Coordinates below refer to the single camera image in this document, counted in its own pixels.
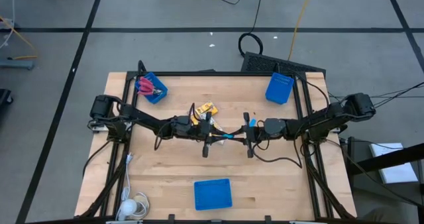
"wooden table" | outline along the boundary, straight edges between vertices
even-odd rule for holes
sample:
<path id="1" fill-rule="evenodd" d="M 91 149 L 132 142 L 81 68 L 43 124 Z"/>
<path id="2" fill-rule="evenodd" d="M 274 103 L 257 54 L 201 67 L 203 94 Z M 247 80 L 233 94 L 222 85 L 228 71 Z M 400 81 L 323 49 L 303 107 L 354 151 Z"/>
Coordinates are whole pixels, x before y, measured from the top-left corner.
<path id="1" fill-rule="evenodd" d="M 110 73 L 105 94 L 122 97 L 125 76 L 126 73 Z M 206 101 L 218 107 L 219 112 L 213 118 L 226 132 L 233 132 L 244 124 L 243 112 L 249 112 L 256 120 L 267 117 L 297 119 L 293 92 L 284 105 L 265 99 L 269 77 L 161 76 L 160 79 L 169 89 L 161 102 L 153 105 L 143 96 L 137 101 L 137 109 L 159 119 L 185 115 L 191 103 L 195 102 L 198 107 Z M 327 93 L 322 73 L 308 73 L 307 80 Z M 301 84 L 298 84 L 303 114 L 306 114 Z M 317 89 L 309 86 L 309 93 L 314 110 L 325 107 L 325 99 Z M 198 220 L 264 220 L 265 215 L 271 215 L 275 221 L 314 220 L 306 168 L 300 169 L 284 160 L 264 163 L 257 158 L 247 158 L 246 147 L 231 140 L 226 140 L 223 146 L 212 145 L 208 158 L 201 156 L 203 143 L 192 140 L 164 140 L 154 151 L 152 131 L 135 126 L 132 133 L 130 151 L 134 158 L 129 165 L 130 197 L 136 192 L 144 192 L 149 197 L 150 212 L 146 219 L 167 219 L 169 214 L 175 214 L 176 219 Z M 90 155 L 105 142 L 106 136 L 106 132 L 94 135 Z M 338 142 L 337 135 L 330 134 L 329 139 Z M 299 149 L 300 139 L 296 144 Z M 76 215 L 83 213 L 104 187 L 111 147 L 98 154 L 87 167 Z M 321 152 L 330 189 L 346 210 L 356 215 L 340 148 L 323 143 Z M 267 151 L 257 150 L 257 153 L 268 159 L 287 156 L 297 160 L 293 142 L 284 139 L 273 140 Z M 193 183 L 218 178 L 230 179 L 233 207 L 196 211 Z M 317 192 L 324 217 L 321 190 L 317 188 Z M 115 194 L 113 189 L 108 214 L 112 214 Z"/>

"blue plastic bin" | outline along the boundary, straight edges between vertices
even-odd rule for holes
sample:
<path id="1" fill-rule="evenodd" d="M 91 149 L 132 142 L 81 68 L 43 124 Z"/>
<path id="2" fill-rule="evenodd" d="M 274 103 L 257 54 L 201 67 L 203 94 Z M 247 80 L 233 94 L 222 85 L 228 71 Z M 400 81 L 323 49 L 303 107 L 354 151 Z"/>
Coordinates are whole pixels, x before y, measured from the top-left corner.
<path id="1" fill-rule="evenodd" d="M 268 89 L 266 89 L 266 99 L 280 105 L 286 103 L 289 99 L 290 92 L 292 92 L 293 82 L 293 78 L 274 72 Z"/>
<path id="2" fill-rule="evenodd" d="M 194 202 L 197 211 L 232 207 L 230 180 L 194 182 Z"/>
<path id="3" fill-rule="evenodd" d="M 145 98 L 153 103 L 156 104 L 158 103 L 162 98 L 166 97 L 166 94 L 168 93 L 168 88 L 166 88 L 166 86 L 152 73 L 149 72 L 147 75 L 144 76 L 144 78 L 148 79 L 149 81 L 151 81 L 154 85 L 154 87 L 156 89 L 162 90 L 163 92 L 159 95 L 145 95 Z M 137 90 L 140 89 L 140 84 L 138 84 L 138 82 L 135 83 L 135 87 L 137 88 Z"/>

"red-handled pliers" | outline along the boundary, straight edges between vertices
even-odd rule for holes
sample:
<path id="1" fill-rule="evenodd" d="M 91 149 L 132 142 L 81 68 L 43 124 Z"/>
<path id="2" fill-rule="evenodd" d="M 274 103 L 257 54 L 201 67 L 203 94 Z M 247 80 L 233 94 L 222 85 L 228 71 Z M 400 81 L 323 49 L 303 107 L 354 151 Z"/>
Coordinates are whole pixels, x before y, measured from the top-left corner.
<path id="1" fill-rule="evenodd" d="M 147 78 L 140 78 L 140 80 L 138 81 L 138 84 L 140 85 L 140 89 L 138 90 L 137 94 L 159 95 L 163 92 L 160 89 L 156 89 L 153 83 Z"/>

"black floor stripe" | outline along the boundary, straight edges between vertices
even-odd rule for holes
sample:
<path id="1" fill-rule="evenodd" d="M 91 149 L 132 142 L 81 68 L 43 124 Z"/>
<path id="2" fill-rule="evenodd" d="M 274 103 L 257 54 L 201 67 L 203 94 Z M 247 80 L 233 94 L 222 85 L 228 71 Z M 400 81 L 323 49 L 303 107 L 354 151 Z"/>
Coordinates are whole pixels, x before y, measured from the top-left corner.
<path id="1" fill-rule="evenodd" d="M 84 28 L 16 28 L 18 32 L 84 32 Z M 216 28 L 92 28 L 90 32 L 249 32 L 245 27 L 216 27 Z M 326 33 L 399 33 L 406 32 L 406 28 L 298 28 L 298 32 L 326 32 Z M 410 28 L 412 32 L 424 32 L 424 28 Z M 293 32 L 294 28 L 255 28 L 254 32 Z"/>
<path id="2" fill-rule="evenodd" d="M 405 29 L 405 33 L 406 33 L 406 37 L 408 37 L 408 41 L 411 44 L 412 50 L 415 53 L 415 56 L 417 57 L 418 63 L 421 66 L 421 69 L 424 71 L 424 57 L 423 54 L 421 53 L 421 49 L 417 44 L 417 41 L 415 40 L 415 38 L 413 37 L 412 32 L 422 32 L 422 29 L 418 29 L 416 31 L 413 31 L 413 29 L 409 28 L 408 23 L 406 22 L 406 19 L 399 7 L 399 4 L 396 0 L 390 0 L 390 2 L 392 3 L 392 6 L 396 12 L 397 17 L 399 18 L 400 24 L 402 25 L 402 27 Z"/>
<path id="3" fill-rule="evenodd" d="M 99 7 L 99 4 L 100 4 L 100 0 L 95 0 L 93 7 L 91 8 L 91 12 L 90 12 L 87 24 L 84 28 L 81 41 L 79 42 L 79 46 L 78 46 L 74 61 L 72 62 L 72 65 L 68 74 L 68 78 L 66 79 L 64 90 L 62 92 L 62 95 L 60 96 L 58 107 L 54 114 L 52 124 L 50 125 L 50 129 L 48 131 L 46 141 L 44 142 L 44 146 L 42 147 L 41 155 L 35 167 L 34 174 L 32 175 L 28 190 L 26 191 L 21 209 L 19 210 L 16 223 L 19 223 L 19 224 L 24 223 L 27 220 L 28 212 L 30 210 L 31 203 L 34 199 L 38 184 L 40 182 L 41 175 L 42 175 L 44 166 L 46 164 L 48 154 L 50 152 L 50 149 L 52 148 L 54 136 L 56 135 L 56 131 L 58 130 L 59 122 L 60 122 L 60 119 L 62 118 L 62 113 L 64 111 L 65 104 L 66 104 L 66 101 L 68 100 L 69 92 L 71 90 L 72 82 L 74 81 L 75 74 L 78 69 L 78 65 L 80 63 L 81 56 L 85 48 L 85 44 L 87 42 L 87 38 L 90 32 L 91 26 L 93 26 L 93 21 L 95 18 L 95 14 L 97 12 L 97 8 Z"/>

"yellow cable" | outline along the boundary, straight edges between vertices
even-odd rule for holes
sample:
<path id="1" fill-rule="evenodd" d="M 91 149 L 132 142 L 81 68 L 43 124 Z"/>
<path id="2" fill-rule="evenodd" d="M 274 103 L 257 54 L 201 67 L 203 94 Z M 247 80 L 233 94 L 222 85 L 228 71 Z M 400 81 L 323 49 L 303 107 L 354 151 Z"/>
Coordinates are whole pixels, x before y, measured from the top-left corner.
<path id="1" fill-rule="evenodd" d="M 8 26 L 16 35 L 18 35 L 19 38 L 22 39 L 22 41 L 24 41 L 27 45 L 29 45 L 36 54 L 38 54 L 37 49 L 34 47 L 34 45 L 32 45 L 26 38 L 24 38 L 24 36 L 22 36 L 20 33 L 18 33 L 2 16 L 0 16 L 0 19 L 5 23 L 6 26 Z M 18 59 L 29 59 L 29 58 L 37 58 L 38 55 L 33 55 L 33 56 L 18 56 L 16 58 L 13 58 L 14 60 L 18 60 Z"/>
<path id="2" fill-rule="evenodd" d="M 296 27 L 294 28 L 293 38 L 291 39 L 290 53 L 289 53 L 289 58 L 287 58 L 287 61 L 290 60 L 291 55 L 293 53 L 293 47 L 294 47 L 294 41 L 296 40 L 297 28 L 299 27 L 300 20 L 302 19 L 303 12 L 305 12 L 305 8 L 306 8 L 308 2 L 309 2 L 309 0 L 305 0 L 305 2 L 303 2 L 302 10 L 300 11 L 299 18 L 297 19 Z"/>

